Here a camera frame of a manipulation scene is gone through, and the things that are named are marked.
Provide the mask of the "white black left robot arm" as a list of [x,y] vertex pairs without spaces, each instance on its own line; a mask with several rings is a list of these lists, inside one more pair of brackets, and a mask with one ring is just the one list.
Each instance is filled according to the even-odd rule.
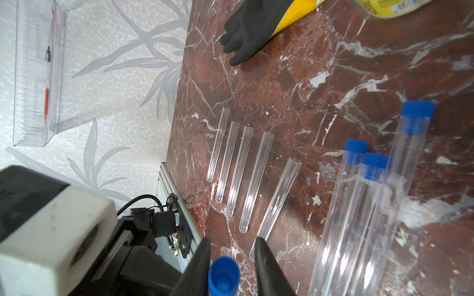
[[174,212],[113,202],[12,165],[1,171],[1,294],[167,296],[181,273],[156,254]]

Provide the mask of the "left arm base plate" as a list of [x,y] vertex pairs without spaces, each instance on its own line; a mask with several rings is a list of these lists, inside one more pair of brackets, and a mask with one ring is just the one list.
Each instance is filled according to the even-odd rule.
[[193,235],[185,212],[180,207],[179,198],[176,194],[171,193],[167,198],[167,208],[175,214],[176,224],[176,232],[169,236],[169,242],[171,243],[170,248],[175,256],[181,255],[183,259],[187,259],[191,251]]

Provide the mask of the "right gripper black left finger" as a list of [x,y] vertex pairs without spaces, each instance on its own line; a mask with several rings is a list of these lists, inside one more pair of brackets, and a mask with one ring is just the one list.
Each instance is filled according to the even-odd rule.
[[191,261],[181,275],[171,296],[208,296],[208,275],[211,266],[211,241],[203,238]]

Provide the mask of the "blue stopper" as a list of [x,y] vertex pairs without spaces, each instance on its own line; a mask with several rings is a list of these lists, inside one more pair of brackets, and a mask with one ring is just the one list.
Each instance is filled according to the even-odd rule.
[[209,295],[236,296],[240,278],[240,268],[237,262],[230,257],[219,257],[209,269]]

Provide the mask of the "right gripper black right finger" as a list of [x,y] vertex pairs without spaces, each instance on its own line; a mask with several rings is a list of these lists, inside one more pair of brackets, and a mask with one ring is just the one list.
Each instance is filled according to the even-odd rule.
[[263,238],[256,238],[254,259],[259,296],[296,295]]

